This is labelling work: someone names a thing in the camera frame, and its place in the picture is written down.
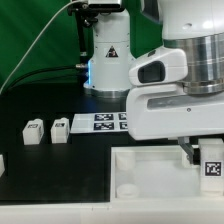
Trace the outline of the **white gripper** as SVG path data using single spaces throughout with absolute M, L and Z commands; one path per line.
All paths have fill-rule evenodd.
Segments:
M 178 138 L 193 163 L 188 136 L 224 133 L 224 92 L 188 95 L 177 84 L 133 88 L 127 97 L 128 132 L 135 140 Z

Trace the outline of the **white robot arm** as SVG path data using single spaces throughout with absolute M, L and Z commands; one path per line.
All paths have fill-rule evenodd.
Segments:
M 162 45 L 134 58 L 121 0 L 88 0 L 99 22 L 84 88 L 125 96 L 131 137 L 176 137 L 193 159 L 191 136 L 224 133 L 224 0 L 140 1 L 142 14 L 162 26 Z

